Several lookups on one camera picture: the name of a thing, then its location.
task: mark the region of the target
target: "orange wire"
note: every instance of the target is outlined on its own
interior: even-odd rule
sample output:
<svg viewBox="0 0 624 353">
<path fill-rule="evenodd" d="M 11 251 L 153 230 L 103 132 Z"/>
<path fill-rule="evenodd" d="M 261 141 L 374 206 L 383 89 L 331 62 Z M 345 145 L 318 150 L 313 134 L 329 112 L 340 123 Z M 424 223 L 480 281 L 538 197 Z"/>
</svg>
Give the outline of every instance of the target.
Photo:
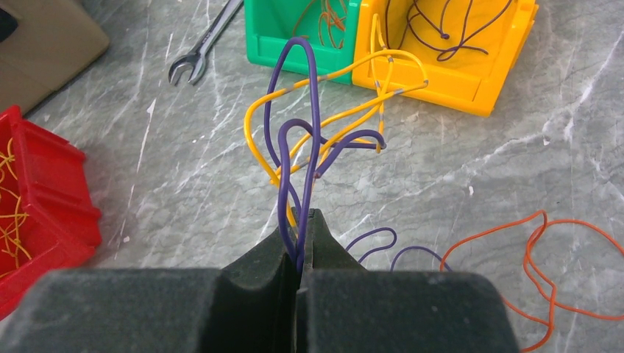
<svg viewBox="0 0 624 353">
<path fill-rule="evenodd" d="M 293 37 L 297 35 L 297 29 L 299 28 L 299 25 L 303 21 L 303 18 L 308 13 L 308 11 L 310 11 L 312 4 L 314 4 L 315 2 L 316 0 L 311 0 L 308 3 L 308 6 L 306 6 L 305 9 L 303 10 L 303 13 L 301 14 L 301 16 L 299 16 L 299 18 L 297 19 L 297 22 L 295 23 L 293 30 L 292 30 Z M 344 39 L 340 40 L 340 42 L 336 44 L 336 41 L 334 40 L 333 33 L 332 33 L 333 27 L 336 27 L 341 32 L 346 31 L 346 28 L 347 28 L 344 24 L 344 22 L 347 20 L 347 6 L 344 3 L 344 0 L 339 0 L 339 2 L 340 2 L 340 7 L 342 8 L 344 12 L 344 16 L 342 17 L 338 16 L 338 13 L 332 8 L 330 0 L 321 0 L 321 4 L 320 4 L 321 15 L 319 16 L 319 42 L 321 43 L 322 46 L 325 46 L 325 40 L 323 40 L 323 29 L 322 29 L 323 22 L 327 24 L 327 35 L 330 38 L 332 47 L 336 49 L 342 49 L 344 45 Z"/>
<path fill-rule="evenodd" d="M 575 219 L 559 219 L 559 220 L 555 220 L 555 221 L 548 221 L 548 217 L 547 217 L 547 213 L 544 210 L 539 210 L 537 212 L 535 212 L 534 214 L 528 216 L 527 218 L 523 218 L 519 221 L 515 221 L 515 222 L 511 222 L 508 224 L 504 224 L 502 226 L 498 226 L 498 227 L 494 227 L 492 229 L 486 230 L 485 232 L 481 232 L 478 233 L 476 235 L 473 235 L 471 237 L 465 238 L 463 240 L 460 240 L 459 242 L 457 242 L 456 244 L 454 244 L 453 246 L 451 246 L 447 252 L 444 254 L 444 256 L 442 257 L 442 261 L 440 262 L 440 271 L 444 270 L 444 264 L 446 263 L 447 258 L 450 256 L 450 254 L 455 251 L 459 246 L 464 245 L 465 243 L 468 243 L 472 240 L 478 239 L 478 238 L 482 238 L 486 235 L 492 234 L 494 232 L 498 232 L 499 230 L 503 230 L 503 229 L 507 229 L 507 228 L 511 228 L 511 227 L 515 227 L 518 226 L 520 224 L 524 224 L 526 222 L 529 222 L 539 216 L 542 216 L 544 221 L 542 223 L 541 226 L 539 226 L 537 229 L 535 229 L 533 231 L 533 233 L 531 233 L 531 236 L 529 237 L 529 239 L 527 240 L 526 243 L 526 247 L 525 247 L 525 255 L 524 258 L 522 260 L 522 268 L 524 269 L 525 274 L 527 275 L 527 277 L 532 281 L 532 283 L 535 285 L 535 287 L 537 288 L 537 290 L 539 291 L 539 293 L 542 295 L 542 297 L 546 300 L 548 300 L 548 321 L 540 319 L 540 318 L 536 318 L 532 315 L 529 315 L 525 312 L 523 312 L 522 310 L 520 310 L 519 308 L 515 307 L 512 303 L 510 303 L 507 299 L 503 298 L 503 302 L 509 307 L 511 308 L 514 312 L 518 313 L 519 315 L 521 315 L 524 318 L 527 318 L 531 321 L 537 322 L 539 324 L 542 324 L 544 326 L 547 327 L 547 331 L 544 334 L 544 337 L 539 340 L 537 343 L 535 343 L 532 346 L 529 346 L 527 348 L 524 348 L 522 350 L 522 352 L 531 352 L 535 349 L 538 349 L 539 347 L 543 346 L 549 339 L 550 336 L 552 336 L 553 331 L 555 329 L 555 308 L 556 307 L 560 307 L 561 309 L 564 310 L 568 310 L 574 313 L 579 313 L 582 315 L 586 315 L 589 316 L 591 318 L 598 318 L 601 320 L 610 320 L 610 321 L 620 321 L 620 320 L 624 320 L 624 315 L 601 315 L 601 314 L 597 314 L 588 310 L 583 310 L 577 307 L 572 307 L 566 304 L 562 304 L 560 302 L 557 302 L 556 297 L 557 297 L 557 285 L 555 282 L 553 282 L 550 278 L 548 278 L 543 272 L 542 270 L 539 268 L 539 266 L 536 265 L 536 263 L 533 261 L 533 258 L 531 257 L 531 252 L 533 251 L 533 248 L 535 247 L 535 245 L 537 244 L 537 241 L 541 238 L 541 236 L 545 233 L 546 229 L 548 229 L 548 227 L 553 226 L 555 224 L 578 224 L 584 227 L 588 227 L 592 230 L 594 230 L 595 232 L 597 232 L 598 234 L 602 235 L 603 237 L 605 237 L 607 240 L 609 240 L 609 242 L 611 242 L 611 244 L 613 244 L 622 254 L 622 256 L 624 256 L 624 248 L 609 234 L 607 234 L 605 231 L 603 231 L 602 229 L 598 228 L 597 226 L 587 223 L 585 221 L 579 221 L 579 220 L 575 220 Z M 529 271 L 528 266 L 530 266 L 537 274 L 540 278 L 542 278 L 549 286 L 550 286 L 550 295 L 548 295 L 544 288 L 542 287 L 542 285 L 537 281 L 537 279 L 535 278 L 535 276 L 533 274 L 531 274 L 531 272 Z"/>
</svg>

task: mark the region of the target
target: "red storage bin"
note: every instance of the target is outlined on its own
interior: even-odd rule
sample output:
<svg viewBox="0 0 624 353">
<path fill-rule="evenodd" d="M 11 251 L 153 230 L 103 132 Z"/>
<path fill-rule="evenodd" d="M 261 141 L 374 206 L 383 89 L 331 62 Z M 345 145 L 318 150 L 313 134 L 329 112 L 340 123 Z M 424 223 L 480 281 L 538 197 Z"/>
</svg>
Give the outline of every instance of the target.
<svg viewBox="0 0 624 353">
<path fill-rule="evenodd" d="M 0 216 L 15 213 L 18 200 L 8 192 L 19 196 L 17 213 L 28 215 L 19 223 L 19 243 L 31 259 L 17 252 L 15 269 L 15 258 L 0 252 L 0 276 L 10 272 L 0 278 L 0 318 L 15 309 L 41 275 L 83 264 L 102 242 L 97 224 L 101 213 L 91 204 L 82 169 L 85 155 L 67 140 L 23 120 L 18 107 L 0 114 L 3 153 L 10 139 L 17 180 L 3 167 Z M 0 218 L 0 227 L 7 229 L 15 222 L 15 217 Z M 0 232 L 0 249 L 7 248 L 3 235 Z M 9 250 L 15 251 L 15 245 L 10 244 Z"/>
</svg>

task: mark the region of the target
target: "black rubber handle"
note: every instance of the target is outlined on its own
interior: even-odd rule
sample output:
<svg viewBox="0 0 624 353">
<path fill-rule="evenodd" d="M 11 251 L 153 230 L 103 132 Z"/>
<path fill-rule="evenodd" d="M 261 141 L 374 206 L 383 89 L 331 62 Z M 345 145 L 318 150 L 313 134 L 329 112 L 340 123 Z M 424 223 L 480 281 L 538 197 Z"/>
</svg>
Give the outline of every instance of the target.
<svg viewBox="0 0 624 353">
<path fill-rule="evenodd" d="M 0 9 L 0 43 L 14 33 L 17 28 L 17 20 L 3 9 Z"/>
</svg>

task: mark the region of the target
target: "plastic bin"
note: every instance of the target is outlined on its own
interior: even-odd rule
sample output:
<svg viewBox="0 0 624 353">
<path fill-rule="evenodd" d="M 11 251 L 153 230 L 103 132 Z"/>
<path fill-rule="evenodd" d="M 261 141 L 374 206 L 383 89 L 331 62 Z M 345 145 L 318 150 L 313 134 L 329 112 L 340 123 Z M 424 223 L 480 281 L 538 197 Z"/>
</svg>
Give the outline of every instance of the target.
<svg viewBox="0 0 624 353">
<path fill-rule="evenodd" d="M 307 35 L 316 57 L 319 75 L 329 74 L 353 63 L 355 50 L 355 34 L 358 28 L 358 17 L 361 0 L 344 0 L 347 6 L 347 19 L 344 33 L 337 29 L 332 31 L 338 43 L 344 39 L 341 49 L 332 47 L 324 35 L 325 46 L 319 39 L 319 16 L 321 1 L 315 1 L 303 16 L 296 35 Z M 251 63 L 275 67 L 277 58 L 284 45 L 293 35 L 297 20 L 304 13 L 309 0 L 245 0 L 245 30 L 247 35 L 247 58 Z M 330 0 L 332 8 L 342 15 L 339 0 Z M 327 26 L 322 32 L 327 34 Z M 284 70 L 308 74 L 308 61 L 300 47 L 291 50 L 283 66 Z M 351 84 L 351 73 L 334 79 L 336 82 Z"/>
<path fill-rule="evenodd" d="M 507 4 L 508 0 L 474 1 L 469 13 L 466 34 L 469 35 L 493 19 Z M 391 49 L 396 49 L 407 25 L 407 15 L 413 0 L 391 0 L 388 19 L 388 34 L 384 35 Z M 422 13 L 439 25 L 446 1 L 418 1 Z M 355 58 L 361 59 L 370 54 L 370 32 L 372 16 L 377 13 L 386 25 L 386 5 L 388 0 L 362 0 L 358 34 L 355 42 Z M 455 46 L 461 38 L 464 17 L 469 0 L 450 1 L 444 15 L 443 38 L 422 16 L 412 21 L 414 31 L 421 39 L 432 46 L 447 49 Z M 401 49 L 415 54 L 423 62 L 429 76 L 429 86 L 415 90 L 405 96 L 440 104 L 466 113 L 488 116 L 494 109 L 507 73 L 515 64 L 518 54 L 531 31 L 538 6 L 534 0 L 512 0 L 507 10 L 490 26 L 465 43 L 488 51 L 459 49 L 447 61 L 438 61 L 439 52 L 421 42 L 408 29 Z M 375 59 L 379 75 L 388 70 L 385 57 Z M 353 71 L 353 84 L 375 89 L 370 65 L 362 65 Z M 394 60 L 394 73 L 390 89 L 395 90 L 414 82 L 422 81 L 422 72 L 415 63 L 399 58 Z"/>
<path fill-rule="evenodd" d="M 102 242 L 97 222 L 101 213 L 93 207 L 82 163 L 85 155 L 68 141 L 25 121 L 17 107 L 0 114 L 0 151 L 6 153 L 13 139 L 17 180 L 5 176 L 1 183 L 21 197 L 21 212 L 28 216 L 19 227 L 21 245 L 31 255 L 14 257 L 0 253 L 0 318 L 17 306 L 24 292 L 47 271 L 74 267 L 93 256 Z M 17 200 L 0 199 L 0 214 L 15 212 Z M 14 218 L 0 218 L 7 228 Z"/>
</svg>

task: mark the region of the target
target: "yellow wire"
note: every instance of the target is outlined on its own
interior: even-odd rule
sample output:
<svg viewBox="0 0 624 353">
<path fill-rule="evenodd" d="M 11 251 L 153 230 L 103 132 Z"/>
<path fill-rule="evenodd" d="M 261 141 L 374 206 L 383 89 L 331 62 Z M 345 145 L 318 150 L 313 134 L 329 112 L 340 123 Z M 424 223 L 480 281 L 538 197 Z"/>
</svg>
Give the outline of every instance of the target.
<svg viewBox="0 0 624 353">
<path fill-rule="evenodd" d="M 7 167 L 7 170 L 10 172 L 10 174 L 15 178 L 15 180 L 17 180 L 17 175 L 15 174 L 14 170 L 11 168 L 11 165 L 10 165 L 11 162 L 15 162 L 15 155 L 13 154 L 13 139 L 12 138 L 9 139 L 7 143 L 7 155 L 0 152 L 0 158 L 2 159 L 2 161 L 0 161 L 0 172 L 1 172 L 0 183 L 2 183 L 6 177 L 6 173 L 2 169 L 2 167 L 5 167 L 5 166 Z M 17 202 L 15 203 L 15 209 L 14 209 L 13 214 L 0 215 L 0 219 L 13 218 L 12 224 L 7 226 L 6 228 L 0 227 L 0 232 L 1 232 L 0 238 L 4 239 L 4 245 L 6 246 L 6 249 L 0 250 L 0 253 L 5 253 L 13 257 L 15 259 L 15 269 L 17 269 L 20 267 L 20 261 L 19 261 L 19 256 L 18 256 L 19 252 L 23 252 L 26 255 L 26 258 L 28 260 L 32 260 L 30 253 L 21 245 L 20 234 L 19 234 L 19 229 L 26 221 L 26 218 L 28 217 L 28 215 L 26 213 L 19 213 L 19 209 L 21 206 L 21 197 L 17 193 L 15 193 L 12 190 L 9 190 L 8 188 L 5 188 L 4 186 L 0 186 L 0 191 L 4 191 L 5 193 L 13 196 L 17 200 Z M 14 245 L 15 247 L 14 252 L 12 252 L 10 249 L 10 243 Z M 0 274 L 0 278 L 5 277 L 8 274 L 11 274 L 13 271 L 14 270 L 11 270 L 3 274 Z"/>
<path fill-rule="evenodd" d="M 338 133 L 336 133 L 334 136 L 332 136 L 331 139 L 329 139 L 326 143 L 323 144 L 323 146 L 321 147 L 321 149 L 319 150 L 319 154 L 322 156 L 321 157 L 321 163 L 322 161 L 324 161 L 327 156 L 329 155 L 329 151 L 331 149 L 331 146 L 338 142 L 342 137 L 344 137 L 347 133 L 353 131 L 354 129 L 356 129 L 358 126 L 362 125 L 364 122 L 368 121 L 375 113 L 379 112 L 379 113 L 383 113 L 383 102 L 393 96 L 396 95 L 400 95 L 400 94 L 404 94 L 407 92 L 410 92 L 412 90 L 419 90 L 419 89 L 423 89 L 426 88 L 428 86 L 429 83 L 429 79 L 428 79 L 428 75 L 427 72 L 425 71 L 425 69 L 423 68 L 422 62 L 420 61 L 420 59 L 418 59 L 418 57 L 416 57 L 415 55 L 413 55 L 410 52 L 407 51 L 403 51 L 403 50 L 396 50 L 396 49 L 386 49 L 386 45 L 383 42 L 383 36 L 381 35 L 381 31 L 380 31 L 380 21 L 379 21 L 379 16 L 377 14 L 375 14 L 373 16 L 373 24 L 372 24 L 372 31 L 371 31 L 371 54 L 366 55 L 365 57 L 355 61 L 353 64 L 348 65 L 345 68 L 342 68 L 340 70 L 334 71 L 331 74 L 327 74 L 324 76 L 318 76 L 317 80 L 318 82 L 322 82 L 322 81 L 326 81 L 326 80 L 331 80 L 331 79 L 335 79 L 336 77 L 342 76 L 348 72 L 351 72 L 354 68 L 357 68 L 360 65 L 363 65 L 365 63 L 371 62 L 372 64 L 372 74 L 373 74 L 373 80 L 375 82 L 378 82 L 377 80 L 377 76 L 376 76 L 376 72 L 375 72 L 375 64 L 374 64 L 374 59 L 376 57 L 380 57 L 380 56 L 386 56 L 386 58 L 388 58 L 389 61 L 389 69 L 388 69 L 388 73 L 386 74 L 386 79 L 384 80 L 383 86 L 381 88 L 376 87 L 376 92 L 377 92 L 377 98 L 375 99 L 371 99 L 370 101 L 361 104 L 357 107 L 351 108 L 349 110 L 346 110 L 342 113 L 339 114 L 335 114 L 333 116 L 330 116 L 329 118 L 325 119 L 323 122 L 321 122 L 321 128 L 327 126 L 328 124 L 331 124 L 335 121 L 338 121 L 340 119 L 346 118 L 347 116 L 356 114 L 361 112 L 362 110 L 365 110 L 367 108 L 372 107 L 371 110 L 369 110 L 368 112 L 366 112 L 362 117 L 360 117 L 359 119 L 357 119 L 356 121 L 352 122 L 351 124 L 347 125 L 345 128 L 343 128 L 342 130 L 340 130 Z M 380 51 L 376 51 L 375 52 L 375 42 L 374 42 L 374 38 L 375 38 L 375 33 L 377 34 L 377 40 L 382 48 L 382 50 Z M 394 59 L 392 59 L 392 55 L 396 55 L 398 57 L 405 57 L 409 60 L 412 60 L 414 62 L 416 62 L 416 64 L 420 67 L 420 69 L 422 70 L 422 75 L 423 75 L 423 83 L 419 84 L 419 85 L 411 85 L 411 86 L 407 86 L 405 88 L 399 89 L 399 90 L 394 90 L 392 92 L 388 92 L 388 88 L 389 88 L 389 83 L 390 83 L 390 78 L 392 75 L 392 68 L 393 68 L 393 61 Z M 260 166 L 265 170 L 265 172 L 269 175 L 269 182 L 271 184 L 274 184 L 276 186 L 279 185 L 279 174 L 280 174 L 280 168 L 278 168 L 277 170 L 273 170 L 271 168 L 271 166 L 267 163 L 266 159 L 262 156 L 262 154 L 260 153 L 260 151 L 258 150 L 258 147 L 255 145 L 255 142 L 253 140 L 253 136 L 252 136 L 252 117 L 253 117 L 253 113 L 259 108 L 259 106 L 264 105 L 265 103 L 267 103 L 268 101 L 272 101 L 275 100 L 281 96 L 286 95 L 287 93 L 290 93 L 294 90 L 298 90 L 302 87 L 305 87 L 306 85 L 310 84 L 310 79 L 303 79 L 301 81 L 296 82 L 294 85 L 292 85 L 292 87 L 290 88 L 283 88 L 281 90 L 277 90 L 273 93 L 267 94 L 261 98 L 259 98 L 258 100 L 254 101 L 249 108 L 247 109 L 247 111 L 245 112 L 245 117 L 244 117 L 244 125 L 243 125 L 243 131 L 245 134 L 245 140 L 247 141 L 247 145 L 249 147 L 249 150 L 252 152 L 252 154 L 254 155 L 254 157 L 256 158 L 256 160 L 258 160 L 258 162 L 260 163 Z M 383 123 L 383 119 L 380 116 L 380 121 L 378 124 L 378 129 L 380 134 L 383 134 L 383 127 L 384 127 L 384 123 Z M 303 144 L 310 138 L 309 134 L 304 135 L 298 142 L 297 144 L 295 144 L 295 146 L 293 147 L 293 149 L 290 151 L 290 158 L 293 158 L 297 152 L 301 149 L 301 147 L 303 146 Z M 364 143 L 368 143 L 368 141 L 364 140 L 364 139 L 357 139 L 358 142 L 364 142 Z M 380 146 L 379 144 L 377 144 L 377 152 L 380 151 Z M 292 169 L 291 169 L 291 173 L 294 173 L 298 170 L 301 169 L 301 167 L 303 167 L 303 165 L 295 165 Z M 288 218 L 288 222 L 290 223 L 290 225 L 294 228 L 296 226 L 296 221 L 294 218 L 294 215 L 292 213 L 292 210 L 290 207 L 286 208 L 287 211 L 287 218 Z"/>
</svg>

